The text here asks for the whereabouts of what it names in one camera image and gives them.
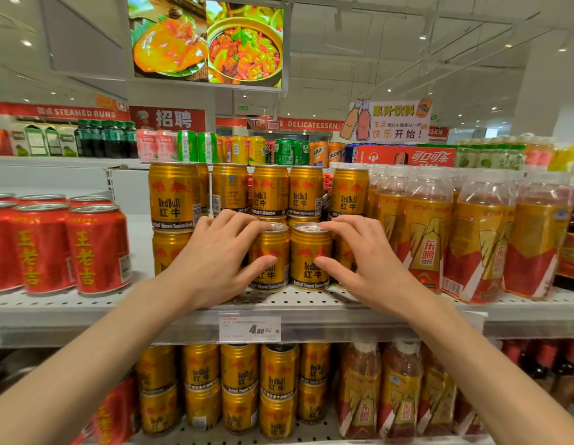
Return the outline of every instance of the hand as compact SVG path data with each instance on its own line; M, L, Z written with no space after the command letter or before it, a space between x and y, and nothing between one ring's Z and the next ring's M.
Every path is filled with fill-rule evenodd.
M187 246L155 278L159 291L169 293L175 317L233 298L274 265L275 256L261 256L240 270L253 240L269 229L270 223L229 209L215 219L201 217Z
M317 257L315 264L341 281L363 304L408 319L416 293L422 298L424 287L396 257L381 223L360 215L341 215L320 226L346 240L355 256L357 272L325 256Z

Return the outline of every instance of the red can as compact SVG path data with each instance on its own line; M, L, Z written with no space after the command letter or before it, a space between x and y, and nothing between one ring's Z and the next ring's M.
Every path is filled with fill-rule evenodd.
M17 203L0 201L0 294L22 287L24 278L19 268L11 217Z
M15 249L30 295L48 295L75 286L66 233L66 203L16 206L11 225Z
M116 205L73 208L67 217L77 290L96 296L130 283L132 267L126 216Z
M139 431L139 397L134 372L106 396L91 418L98 445L127 443Z
M112 200L102 195L84 195L81 197L73 197L69 199L71 208L78 208L85 205L112 205Z
M60 194L24 195L19 197L20 205L33 205L35 203L68 203L66 196Z
M14 193L0 193L0 201L18 201Z

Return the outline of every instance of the price tag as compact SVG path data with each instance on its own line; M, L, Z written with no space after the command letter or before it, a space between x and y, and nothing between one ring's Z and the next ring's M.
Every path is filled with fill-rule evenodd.
M488 312L461 311L461 314L462 314L462 317L464 317L464 320L469 322L470 326L472 326L480 334L483 333L484 321L488 317Z
M280 342L281 317L219 317L219 342Z

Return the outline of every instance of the forearm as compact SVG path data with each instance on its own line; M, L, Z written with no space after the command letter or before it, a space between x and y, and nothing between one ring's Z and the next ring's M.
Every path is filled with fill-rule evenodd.
M420 295L411 326L452 375L498 445L574 445L571 415L472 329L453 304L428 290Z
M3 394L0 443L70 443L168 324L158 295L155 280L138 284L120 306Z

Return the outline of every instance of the red cardboard box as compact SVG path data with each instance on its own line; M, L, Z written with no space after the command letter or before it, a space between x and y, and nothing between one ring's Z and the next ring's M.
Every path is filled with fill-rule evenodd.
M403 146L403 145L360 145L357 147L355 163L363 164L409 164L453 167L455 147Z

